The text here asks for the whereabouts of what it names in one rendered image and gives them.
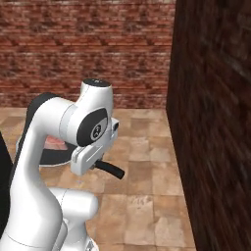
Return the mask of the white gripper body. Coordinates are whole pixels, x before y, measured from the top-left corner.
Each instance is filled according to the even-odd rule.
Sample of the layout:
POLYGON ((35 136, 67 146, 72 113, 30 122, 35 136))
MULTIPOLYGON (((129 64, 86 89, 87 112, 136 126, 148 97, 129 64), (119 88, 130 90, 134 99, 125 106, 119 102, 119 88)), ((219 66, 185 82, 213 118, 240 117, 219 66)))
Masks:
POLYGON ((84 175, 113 143, 113 134, 105 132, 96 142, 85 147, 77 147, 71 158, 71 171, 77 175, 84 175))

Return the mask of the black frying pan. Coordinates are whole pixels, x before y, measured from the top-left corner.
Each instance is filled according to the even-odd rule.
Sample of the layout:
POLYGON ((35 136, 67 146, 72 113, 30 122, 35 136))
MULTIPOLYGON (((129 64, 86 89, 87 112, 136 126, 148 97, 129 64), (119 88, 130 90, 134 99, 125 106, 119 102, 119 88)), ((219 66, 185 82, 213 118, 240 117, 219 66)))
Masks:
MULTIPOLYGON (((67 150, 50 150, 43 149, 42 157, 40 160, 41 167, 56 167, 65 164, 71 164, 71 158, 76 146, 65 142, 68 149, 67 150)), ((103 161, 103 157, 100 160, 97 160, 95 164, 90 169, 100 169, 105 171, 119 179, 122 179, 125 175, 125 171, 120 169, 113 164, 107 163, 103 161)))

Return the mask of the pink raw steak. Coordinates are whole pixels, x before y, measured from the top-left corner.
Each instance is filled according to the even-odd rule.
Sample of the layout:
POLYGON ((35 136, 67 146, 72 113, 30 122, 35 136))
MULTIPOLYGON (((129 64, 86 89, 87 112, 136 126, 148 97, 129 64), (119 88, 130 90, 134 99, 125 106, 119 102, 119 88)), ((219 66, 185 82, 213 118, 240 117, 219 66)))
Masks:
POLYGON ((46 138, 44 148, 50 149, 50 150, 67 150, 68 149, 64 141, 53 136, 48 136, 46 138))

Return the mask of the dark wood tall cupboard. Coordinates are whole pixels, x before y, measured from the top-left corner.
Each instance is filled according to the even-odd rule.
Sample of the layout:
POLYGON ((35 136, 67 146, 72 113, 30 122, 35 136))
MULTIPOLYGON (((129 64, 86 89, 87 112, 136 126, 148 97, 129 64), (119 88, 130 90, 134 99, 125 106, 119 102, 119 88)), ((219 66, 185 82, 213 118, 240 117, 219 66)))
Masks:
POLYGON ((176 0, 167 113, 198 251, 251 251, 251 0, 176 0))

